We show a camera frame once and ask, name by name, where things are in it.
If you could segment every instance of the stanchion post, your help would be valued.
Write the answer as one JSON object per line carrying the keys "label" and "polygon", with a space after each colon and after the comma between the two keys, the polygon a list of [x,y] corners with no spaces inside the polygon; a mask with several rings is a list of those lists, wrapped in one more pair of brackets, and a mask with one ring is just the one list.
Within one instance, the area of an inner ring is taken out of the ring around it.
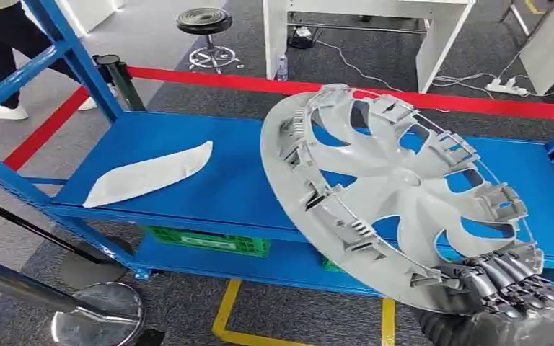
{"label": "stanchion post", "polygon": [[89,254],[88,252],[84,252],[81,249],[78,249],[77,247],[75,247],[72,244],[64,241],[63,239],[58,238],[57,236],[53,235],[52,233],[50,233],[50,232],[48,232],[48,231],[32,224],[32,223],[30,223],[29,221],[26,221],[25,219],[11,213],[10,211],[8,211],[6,209],[1,208],[1,207],[0,207],[0,216],[2,218],[4,218],[5,220],[8,220],[9,222],[14,223],[14,224],[16,224],[16,225],[32,232],[32,233],[34,233],[34,234],[37,234],[38,236],[44,238],[45,240],[50,241],[53,244],[56,244],[59,247],[65,249],[67,251],[73,252],[74,254],[76,254],[80,257],[83,257],[84,259],[86,259],[86,260],[88,260],[92,263],[95,263],[96,265],[112,262],[112,261],[98,259],[98,258],[92,256],[91,254]]}
{"label": "stanchion post", "polygon": [[118,92],[126,101],[128,108],[135,111],[145,111],[145,105],[137,89],[133,85],[133,77],[128,73],[125,63],[120,61],[120,57],[114,54],[106,56],[93,56],[94,62],[97,64],[99,71],[104,79],[113,83]]}
{"label": "stanchion post", "polygon": [[46,284],[22,275],[15,270],[0,265],[0,292],[23,301],[44,305],[54,311],[65,314],[79,313],[93,321],[114,321],[124,324],[136,324],[134,316],[109,314],[103,309],[56,290]]}

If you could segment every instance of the white wall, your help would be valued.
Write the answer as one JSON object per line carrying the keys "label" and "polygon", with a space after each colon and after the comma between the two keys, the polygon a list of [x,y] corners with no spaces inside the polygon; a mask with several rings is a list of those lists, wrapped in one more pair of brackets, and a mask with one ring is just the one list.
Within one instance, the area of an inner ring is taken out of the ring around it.
{"label": "white wall", "polygon": [[[77,37],[85,36],[126,2],[127,0],[56,0]],[[22,5],[27,16],[39,25],[24,1]]]}

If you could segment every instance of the blue metal shelf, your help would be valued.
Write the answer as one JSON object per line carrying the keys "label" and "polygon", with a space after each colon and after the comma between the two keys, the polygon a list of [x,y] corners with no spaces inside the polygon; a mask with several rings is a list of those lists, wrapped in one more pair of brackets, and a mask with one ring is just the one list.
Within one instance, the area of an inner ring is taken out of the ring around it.
{"label": "blue metal shelf", "polygon": [[[306,241],[284,213],[265,178],[258,152],[260,126],[259,120],[250,119],[127,112],[97,143],[48,208],[77,218]],[[546,265],[554,268],[554,168],[544,144],[466,139],[498,178],[509,182],[520,194],[529,209],[532,232],[546,253]],[[207,166],[192,177],[131,200],[99,208],[81,207],[96,179],[110,169],[207,140],[214,142],[214,152]],[[534,174],[528,167],[534,167]],[[393,230],[379,232],[395,243]]]}
{"label": "blue metal shelf", "polygon": [[[238,277],[339,292],[376,294],[346,274],[325,272],[269,186],[258,151],[260,121],[202,115],[124,112],[54,0],[27,0],[53,47],[0,83],[0,101],[63,56],[112,126],[55,198],[0,162],[0,188],[146,278],[151,269]],[[214,141],[207,164],[192,177],[148,195],[84,209],[96,179],[110,169]],[[549,143],[467,138],[500,180],[526,203],[528,222],[554,269],[554,139]],[[133,221],[220,234],[275,239],[265,259],[176,247],[146,237],[135,255],[90,228],[83,219]],[[381,230],[395,241],[394,232]],[[440,250],[449,252],[445,244]]]}
{"label": "blue metal shelf", "polygon": [[135,260],[149,269],[172,270],[219,278],[276,285],[288,285],[341,293],[370,296],[379,294],[344,272],[324,270],[322,258],[308,243],[271,242],[266,258],[210,251],[179,245],[165,245],[146,236],[139,245]]}

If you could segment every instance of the stool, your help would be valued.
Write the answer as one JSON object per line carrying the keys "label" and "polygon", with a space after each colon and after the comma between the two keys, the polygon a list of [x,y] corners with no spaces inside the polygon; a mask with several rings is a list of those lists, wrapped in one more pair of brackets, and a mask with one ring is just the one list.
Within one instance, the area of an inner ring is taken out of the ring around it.
{"label": "stool", "polygon": [[221,74],[221,67],[233,62],[240,63],[234,51],[227,47],[214,45],[213,34],[226,31],[232,25],[230,13],[223,9],[203,7],[189,9],[177,17],[177,27],[192,35],[204,35],[207,42],[206,47],[199,48],[190,53],[190,70],[195,66],[201,68],[212,68],[217,74]]}

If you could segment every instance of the black stool seat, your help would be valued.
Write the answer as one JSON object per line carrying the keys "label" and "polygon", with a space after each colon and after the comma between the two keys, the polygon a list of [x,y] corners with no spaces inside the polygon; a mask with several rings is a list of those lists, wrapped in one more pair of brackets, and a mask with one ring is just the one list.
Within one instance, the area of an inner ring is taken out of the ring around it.
{"label": "black stool seat", "polygon": [[223,9],[202,7],[189,9],[177,17],[177,27],[192,35],[213,35],[232,25],[230,13]]}

